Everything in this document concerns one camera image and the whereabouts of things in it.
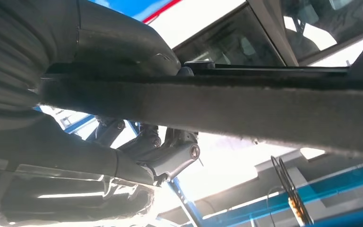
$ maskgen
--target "blue lift post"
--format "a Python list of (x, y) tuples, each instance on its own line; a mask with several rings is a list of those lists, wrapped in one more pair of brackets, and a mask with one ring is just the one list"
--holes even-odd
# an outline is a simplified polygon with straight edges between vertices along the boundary
[(186, 213), (187, 217), (190, 220), (190, 225), (194, 227), (203, 227), (204, 220), (202, 219), (202, 215), (198, 211), (197, 207), (195, 206), (193, 201), (190, 201), (186, 195), (183, 193), (182, 188), (180, 187), (180, 182), (177, 177), (169, 182), (170, 188), (176, 193), (177, 197), (181, 201), (181, 208), (183, 209), (184, 213)]

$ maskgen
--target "blue metal beam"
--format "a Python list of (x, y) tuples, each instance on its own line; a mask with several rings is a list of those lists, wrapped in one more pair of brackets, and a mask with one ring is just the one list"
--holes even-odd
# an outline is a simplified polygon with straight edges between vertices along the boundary
[(138, 136), (138, 134), (140, 133), (140, 123), (132, 122), (132, 121), (127, 121), (127, 123), (129, 123), (131, 129), (133, 129), (134, 134), (136, 134), (136, 136)]
[[(324, 199), (342, 192), (353, 190), (363, 186), (363, 167), (332, 176), (330, 178), (311, 183), (298, 188), (298, 193), (304, 203)], [(212, 216), (203, 220), (203, 226), (227, 227), (235, 226), (269, 215), (269, 212), (277, 213), (289, 208), (287, 194), (269, 198), (269, 209), (266, 200), (258, 201), (247, 206), (227, 211), (226, 213)]]
[(85, 118), (81, 119), (78, 122), (75, 122), (73, 124), (71, 124), (70, 126), (68, 126), (67, 128), (65, 128), (65, 132), (66, 133), (72, 133), (75, 130), (77, 130), (78, 128), (82, 127), (85, 123), (89, 122), (90, 120), (94, 119), (94, 115), (87, 115)]
[(349, 212), (336, 217), (315, 222), (313, 227), (363, 226), (363, 210)]

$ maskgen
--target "wire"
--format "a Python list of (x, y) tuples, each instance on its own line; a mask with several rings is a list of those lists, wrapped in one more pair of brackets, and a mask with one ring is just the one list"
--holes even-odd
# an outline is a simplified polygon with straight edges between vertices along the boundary
[(271, 156), (271, 161), (284, 190), (286, 190), (286, 193), (288, 194), (289, 198), (292, 200), (292, 203), (298, 207), (298, 209), (296, 210), (300, 218), (302, 218), (302, 221), (306, 225), (313, 224), (312, 219), (308, 214), (308, 211), (305, 208), (304, 203), (300, 198), (300, 195), (297, 192), (297, 189), (286, 169), (283, 160), (281, 158), (276, 160), (275, 157)]
[(280, 189), (283, 190), (283, 187), (282, 186), (274, 186), (271, 189), (269, 189), (268, 194), (267, 194), (267, 209), (269, 211), (269, 216), (270, 216), (270, 219), (272, 220), (273, 227), (276, 227), (276, 225), (275, 225), (275, 221), (273, 220), (273, 217), (272, 217), (272, 211), (269, 209), (269, 202), (268, 202), (268, 200), (269, 200), (269, 194), (271, 194), (272, 191), (274, 191), (275, 189), (278, 189), (278, 188), (280, 188)]

